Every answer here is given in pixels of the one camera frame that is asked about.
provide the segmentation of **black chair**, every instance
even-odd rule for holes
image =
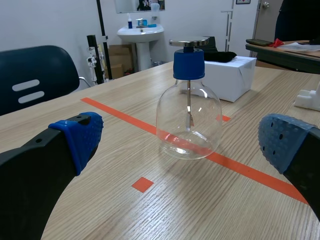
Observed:
[[[60,47],[0,52],[0,116],[67,95],[79,84],[73,60]]]

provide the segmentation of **door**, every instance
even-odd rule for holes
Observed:
[[[276,23],[283,0],[260,0],[258,4],[255,39],[273,42]]]

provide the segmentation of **mirror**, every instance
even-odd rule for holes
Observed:
[[[151,11],[151,4],[160,5],[160,11],[165,10],[165,0],[114,0],[117,14]]]

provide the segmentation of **door handle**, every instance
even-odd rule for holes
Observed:
[[[270,7],[270,3],[268,3],[267,1],[265,1],[263,4],[262,4],[262,8],[263,9],[268,9]]]

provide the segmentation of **white pedestal sink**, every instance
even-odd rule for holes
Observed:
[[[136,44],[138,67],[139,71],[142,71],[151,67],[149,42],[160,39],[164,28],[160,24],[156,27],[136,27],[129,29],[125,26],[117,32],[117,35],[125,42]]]

